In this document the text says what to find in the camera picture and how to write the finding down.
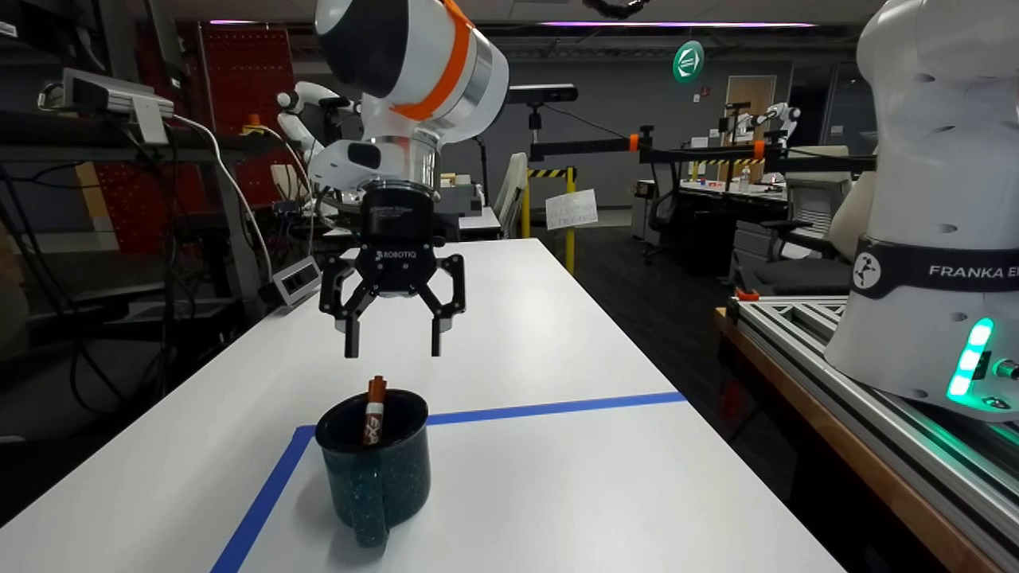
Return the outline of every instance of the cup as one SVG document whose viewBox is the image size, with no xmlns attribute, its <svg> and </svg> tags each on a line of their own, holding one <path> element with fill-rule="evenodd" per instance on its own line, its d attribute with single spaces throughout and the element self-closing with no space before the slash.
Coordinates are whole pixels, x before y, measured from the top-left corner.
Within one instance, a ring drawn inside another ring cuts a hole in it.
<svg viewBox="0 0 1019 573">
<path fill-rule="evenodd" d="M 385 545 L 389 529 L 412 520 L 430 495 L 427 400 L 389 389 L 382 405 L 378 445 L 364 445 L 367 396 L 341 400 L 315 428 L 334 512 L 358 549 Z"/>
</svg>

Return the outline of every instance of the blue tape line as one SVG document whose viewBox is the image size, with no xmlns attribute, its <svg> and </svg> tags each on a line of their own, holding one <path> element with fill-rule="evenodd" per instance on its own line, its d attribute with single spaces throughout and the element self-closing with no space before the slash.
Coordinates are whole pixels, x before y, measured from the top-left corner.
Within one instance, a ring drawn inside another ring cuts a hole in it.
<svg viewBox="0 0 1019 573">
<path fill-rule="evenodd" d="M 455 424 L 487 424 L 487 420 L 513 420 L 513 416 L 553 416 L 553 413 L 580 413 L 580 410 L 650 409 L 650 405 L 675 405 L 675 400 L 689 400 L 689 398 L 677 391 L 662 391 L 662 396 L 553 400 L 553 405 L 526 405 L 526 409 L 449 410 L 449 413 L 432 413 L 427 424 L 430 428 L 455 428 Z M 254 503 L 248 506 L 244 520 L 236 524 L 219 561 L 214 563 L 214 573 L 243 570 L 267 517 L 272 512 L 276 500 L 284 496 L 287 482 L 293 478 L 299 459 L 304 456 L 313 436 L 315 436 L 315 428 L 293 430 L 290 445 L 284 448 L 276 469 L 267 474 L 267 482 L 258 490 Z"/>
<path fill-rule="evenodd" d="M 432 413 L 427 424 L 430 428 L 452 428 L 452 424 L 483 424 L 483 420 L 513 420 L 513 416 L 646 409 L 646 405 L 669 405 L 669 400 L 685 400 L 685 396 L 662 391 L 662 396 L 625 396 L 625 398 L 596 398 L 596 400 L 553 400 L 553 405 L 526 405 L 526 409 L 452 410 L 452 413 Z"/>
<path fill-rule="evenodd" d="M 281 495 L 287 490 L 287 482 L 293 478 L 299 459 L 304 456 L 307 443 L 315 436 L 315 428 L 293 430 L 290 445 L 284 448 L 276 469 L 262 483 L 254 503 L 248 506 L 244 520 L 236 524 L 233 537 L 227 540 L 219 561 L 214 563 L 214 573 L 233 573 L 243 570 L 244 557 L 254 549 L 254 537 L 262 535 L 267 517 L 272 512 Z"/>
</svg>

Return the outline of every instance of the small object in cup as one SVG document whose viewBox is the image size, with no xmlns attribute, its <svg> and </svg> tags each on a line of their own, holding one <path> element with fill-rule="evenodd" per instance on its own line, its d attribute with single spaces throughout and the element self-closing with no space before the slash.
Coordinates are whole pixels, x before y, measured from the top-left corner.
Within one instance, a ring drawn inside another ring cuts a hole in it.
<svg viewBox="0 0 1019 573">
<path fill-rule="evenodd" d="M 364 409 L 364 445 L 382 443 L 385 379 L 370 381 L 370 405 Z"/>
<path fill-rule="evenodd" d="M 412 520 L 430 495 L 427 400 L 415 391 L 385 391 L 382 443 L 367 445 L 370 396 L 331 409 L 319 428 L 334 512 L 358 549 L 382 549 L 389 529 Z"/>
</svg>

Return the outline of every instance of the franka emika robot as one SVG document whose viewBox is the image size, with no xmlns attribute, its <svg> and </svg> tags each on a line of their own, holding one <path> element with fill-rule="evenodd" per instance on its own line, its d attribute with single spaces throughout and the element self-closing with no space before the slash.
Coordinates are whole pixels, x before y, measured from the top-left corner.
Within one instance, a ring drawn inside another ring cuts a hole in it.
<svg viewBox="0 0 1019 573">
<path fill-rule="evenodd" d="M 880 172 L 854 294 L 823 361 L 889 396 L 966 416 L 1019 420 L 1019 4 L 885 0 L 857 56 L 875 91 Z M 331 70 L 358 86 L 364 141 L 319 147 L 297 115 L 315 188 L 364 188 L 352 264 L 326 269 L 321 309 L 344 323 L 376 294 L 416 294 L 440 325 L 464 309 L 462 259 L 432 259 L 435 149 L 501 115 L 510 64 L 444 0 L 321 0 Z M 455 276 L 452 303 L 427 289 Z M 364 275 L 349 303 L 341 282 Z"/>
<path fill-rule="evenodd" d="M 297 84 L 281 96 L 281 132 L 301 142 L 315 192 L 364 192 L 355 260 L 321 260 L 319 309 L 344 327 L 344 354 L 358 354 L 358 314 L 376 295 L 421 295 L 432 311 L 432 358 L 442 327 L 464 311 L 462 256 L 435 259 L 432 183 L 442 142 L 489 129 L 510 91 L 506 56 L 471 25 L 455 0 L 319 0 L 321 54 L 344 86 L 364 88 L 364 141 L 321 147 L 297 117 L 301 106 L 341 103 L 326 86 Z M 430 289 L 435 270 L 452 276 L 452 299 Z"/>
</svg>

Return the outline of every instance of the green exit sign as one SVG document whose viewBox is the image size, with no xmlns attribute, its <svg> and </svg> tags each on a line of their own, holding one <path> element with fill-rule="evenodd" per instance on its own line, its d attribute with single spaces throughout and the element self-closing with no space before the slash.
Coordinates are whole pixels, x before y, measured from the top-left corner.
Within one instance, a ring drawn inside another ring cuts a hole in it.
<svg viewBox="0 0 1019 573">
<path fill-rule="evenodd" d="M 693 84 L 708 64 L 701 40 L 685 40 L 673 56 L 673 75 L 675 84 Z"/>
</svg>

